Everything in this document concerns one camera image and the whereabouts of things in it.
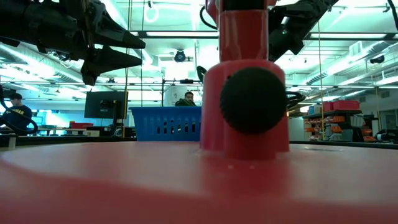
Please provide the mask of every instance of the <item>red storage box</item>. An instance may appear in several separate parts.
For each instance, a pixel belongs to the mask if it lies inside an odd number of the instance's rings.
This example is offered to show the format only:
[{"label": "red storage box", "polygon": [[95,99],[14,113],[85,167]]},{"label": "red storage box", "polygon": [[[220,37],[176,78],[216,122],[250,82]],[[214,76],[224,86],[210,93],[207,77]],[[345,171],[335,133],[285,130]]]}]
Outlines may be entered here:
[{"label": "red storage box", "polygon": [[333,102],[334,110],[359,110],[359,102],[356,100],[339,100]]},{"label": "red storage box", "polygon": [[71,123],[70,128],[76,128],[76,129],[85,129],[86,127],[92,127],[94,124],[91,123]]},{"label": "red storage box", "polygon": [[332,111],[332,110],[333,110],[333,103],[332,102],[323,103],[323,111]]}]

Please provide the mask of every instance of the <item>black hose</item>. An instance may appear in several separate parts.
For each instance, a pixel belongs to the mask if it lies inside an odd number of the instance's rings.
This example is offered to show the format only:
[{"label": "black hose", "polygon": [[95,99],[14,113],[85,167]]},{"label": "black hose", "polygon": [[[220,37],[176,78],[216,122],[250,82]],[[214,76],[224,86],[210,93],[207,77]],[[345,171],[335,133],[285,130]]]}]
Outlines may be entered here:
[{"label": "black hose", "polygon": [[300,93],[297,93],[297,92],[286,91],[286,95],[287,96],[293,95],[293,96],[287,98],[287,109],[291,109],[294,106],[296,106],[298,103],[305,100],[305,96]]},{"label": "black hose", "polygon": [[203,83],[203,77],[205,76],[205,73],[207,70],[203,68],[202,66],[197,66],[197,75],[199,80]]},{"label": "black hose", "polygon": [[397,16],[397,11],[396,11],[396,7],[394,5],[394,3],[392,3],[392,0],[387,0],[388,4],[391,7],[391,11],[392,11],[392,16],[394,18],[394,22],[396,24],[396,28],[398,30],[398,16]]},{"label": "black hose", "polygon": [[3,106],[6,109],[6,111],[9,111],[10,113],[18,114],[18,116],[29,120],[30,123],[33,124],[33,127],[34,127],[33,130],[26,131],[26,130],[22,130],[22,129],[18,128],[18,127],[15,127],[10,122],[8,122],[4,118],[0,117],[0,123],[5,124],[8,128],[11,128],[13,131],[15,131],[16,134],[18,134],[18,135],[34,134],[34,133],[36,133],[39,130],[39,127],[37,126],[37,124],[36,124],[36,122],[34,120],[28,118],[27,116],[19,114],[19,113],[13,111],[13,110],[10,110],[7,107],[6,102],[4,101],[4,93],[2,91],[2,86],[1,85],[0,85],[0,105]]},{"label": "black hose", "polygon": [[206,9],[206,6],[203,6],[203,7],[200,9],[200,12],[199,12],[200,20],[201,20],[202,23],[204,23],[206,26],[208,26],[208,27],[210,27],[210,28],[212,28],[212,29],[217,30],[217,27],[216,27],[216,26],[211,25],[210,23],[208,23],[208,22],[205,20],[205,18],[203,17],[203,11],[204,11],[205,9]]}]

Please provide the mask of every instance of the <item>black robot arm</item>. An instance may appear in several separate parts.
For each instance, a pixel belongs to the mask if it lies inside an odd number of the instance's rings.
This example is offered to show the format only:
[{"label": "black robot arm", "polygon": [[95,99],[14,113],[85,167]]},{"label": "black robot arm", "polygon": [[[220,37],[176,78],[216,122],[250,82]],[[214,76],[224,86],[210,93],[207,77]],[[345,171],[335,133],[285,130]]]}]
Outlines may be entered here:
[{"label": "black robot arm", "polygon": [[286,51],[298,54],[303,39],[338,0],[299,0],[269,11],[269,60],[275,62]]},{"label": "black robot arm", "polygon": [[[14,47],[26,42],[45,54],[56,51],[63,58],[82,59],[81,74],[87,85],[94,85],[101,73],[142,64],[140,58],[110,46],[146,46],[114,22],[99,0],[2,0],[0,42]],[[94,44],[104,47],[95,49]]]}]

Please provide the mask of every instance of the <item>table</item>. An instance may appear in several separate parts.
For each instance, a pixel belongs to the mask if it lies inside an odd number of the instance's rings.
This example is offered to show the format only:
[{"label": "table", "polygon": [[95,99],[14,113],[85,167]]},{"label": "table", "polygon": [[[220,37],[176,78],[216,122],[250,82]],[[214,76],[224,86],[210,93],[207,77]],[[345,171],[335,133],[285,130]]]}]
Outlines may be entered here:
[{"label": "table", "polygon": [[397,223],[397,160],[313,144],[272,161],[198,142],[33,147],[0,157],[0,223]]},{"label": "table", "polygon": [[39,131],[46,131],[47,134],[46,136],[50,136],[50,132],[53,131],[53,134],[56,134],[56,131],[78,131],[79,134],[83,134],[83,131],[86,131],[86,129],[78,129],[78,128],[39,128]]}]

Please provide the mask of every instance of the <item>man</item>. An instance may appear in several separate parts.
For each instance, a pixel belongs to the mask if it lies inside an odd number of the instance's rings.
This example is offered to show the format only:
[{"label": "man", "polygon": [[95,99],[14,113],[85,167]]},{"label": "man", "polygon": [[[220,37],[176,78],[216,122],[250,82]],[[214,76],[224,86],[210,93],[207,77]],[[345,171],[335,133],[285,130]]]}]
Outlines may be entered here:
[{"label": "man", "polygon": [[[12,104],[12,107],[10,107],[10,110],[13,110],[21,115],[24,115],[30,119],[32,119],[32,110],[22,104],[22,96],[19,93],[11,93],[9,96],[10,102]],[[18,114],[12,113],[10,111],[5,111],[3,116],[3,119],[8,121],[10,124],[14,125],[15,127],[22,129],[24,131],[27,130],[27,126],[29,125],[30,121],[28,119],[25,119],[21,117]]]},{"label": "man", "polygon": [[178,100],[175,106],[196,106],[193,102],[193,93],[191,91],[186,92],[184,99]]}]

